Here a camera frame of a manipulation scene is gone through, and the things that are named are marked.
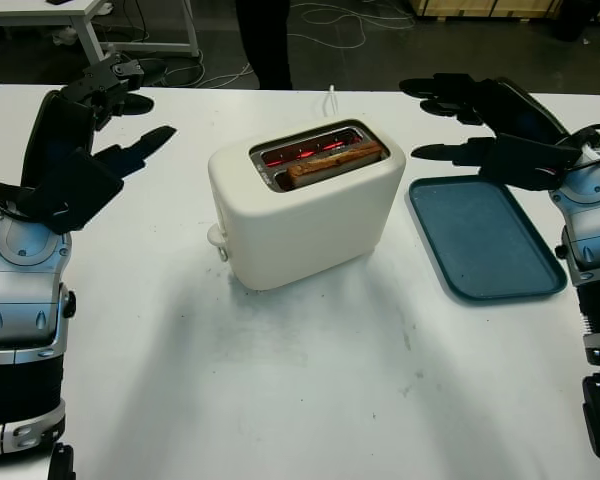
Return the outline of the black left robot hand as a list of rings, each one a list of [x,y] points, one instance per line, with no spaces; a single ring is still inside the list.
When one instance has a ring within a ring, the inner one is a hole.
[[[137,91],[166,74],[158,58],[126,60],[119,54],[88,66],[82,75],[41,103],[24,155],[20,185],[36,187],[78,148],[90,152],[94,134],[113,117],[143,115],[154,102]]]

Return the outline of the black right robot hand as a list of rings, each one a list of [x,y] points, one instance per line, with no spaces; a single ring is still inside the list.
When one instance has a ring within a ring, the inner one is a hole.
[[[412,155],[450,161],[457,166],[564,170],[580,151],[566,143],[568,131],[526,91],[505,79],[477,81],[468,74],[437,73],[399,83],[403,93],[420,100],[435,116],[454,117],[464,125],[487,126],[491,137],[471,138],[461,145],[418,147]]]

